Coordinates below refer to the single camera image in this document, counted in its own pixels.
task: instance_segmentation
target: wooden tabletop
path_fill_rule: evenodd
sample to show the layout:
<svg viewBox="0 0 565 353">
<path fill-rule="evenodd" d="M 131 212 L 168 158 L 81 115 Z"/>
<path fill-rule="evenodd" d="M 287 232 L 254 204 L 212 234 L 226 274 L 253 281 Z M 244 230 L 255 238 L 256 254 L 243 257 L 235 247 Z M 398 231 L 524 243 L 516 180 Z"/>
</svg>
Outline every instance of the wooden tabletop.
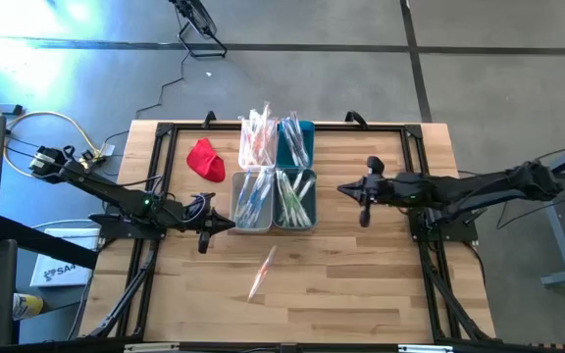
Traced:
<svg viewBox="0 0 565 353">
<path fill-rule="evenodd" d="M 119 182 L 146 178 L 157 123 L 132 122 Z M 422 128 L 431 173 L 456 177 L 447 126 Z M 225 161 L 224 182 L 207 181 L 186 165 L 186 155 L 204 137 Z M 213 206 L 228 216 L 231 175 L 239 171 L 238 143 L 238 131 L 180 132 L 170 191 L 184 203 L 192 193 L 216 192 Z M 404 170 L 396 133 L 316 132 L 319 223 L 312 231 L 223 232 L 213 237 L 205 255 L 197 252 L 195 233 L 169 231 L 158 256 L 145 340 L 431 342 L 420 258 L 407 219 L 393 208 L 374 207 L 372 224 L 361 228 L 358 205 L 336 190 L 367 172 L 369 155 L 383 160 L 386 177 Z M 100 254 L 81 334 L 96 328 L 123 293 L 132 244 L 118 240 Z M 254 276 L 275 244 L 274 264 L 247 303 Z M 460 243 L 447 243 L 446 254 L 456 297 L 494 336 L 479 263 Z M 133 303 L 130 326 L 138 297 Z M 447 331 L 443 301 L 439 304 Z"/>
</svg>

